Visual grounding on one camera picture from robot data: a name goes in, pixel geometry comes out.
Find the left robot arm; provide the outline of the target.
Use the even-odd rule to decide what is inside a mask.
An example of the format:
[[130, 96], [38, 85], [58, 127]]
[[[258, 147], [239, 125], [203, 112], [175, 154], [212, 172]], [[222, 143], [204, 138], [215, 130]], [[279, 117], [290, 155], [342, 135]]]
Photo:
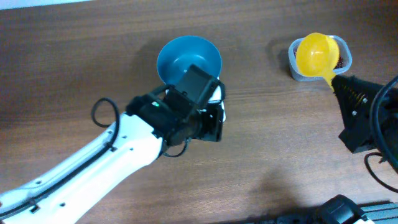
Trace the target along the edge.
[[219, 141], [222, 86], [164, 85], [135, 97], [95, 140], [40, 177], [1, 194], [2, 223], [75, 223], [115, 186], [192, 139]]

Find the yellow measuring scoop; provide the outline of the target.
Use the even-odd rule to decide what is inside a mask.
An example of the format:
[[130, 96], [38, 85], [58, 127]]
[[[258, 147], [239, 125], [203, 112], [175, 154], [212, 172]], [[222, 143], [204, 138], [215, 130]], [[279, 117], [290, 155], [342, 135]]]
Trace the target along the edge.
[[340, 56], [337, 42], [330, 36], [318, 32], [307, 35], [298, 46], [296, 63], [299, 72], [306, 77], [321, 77], [329, 87], [336, 77], [333, 69]]

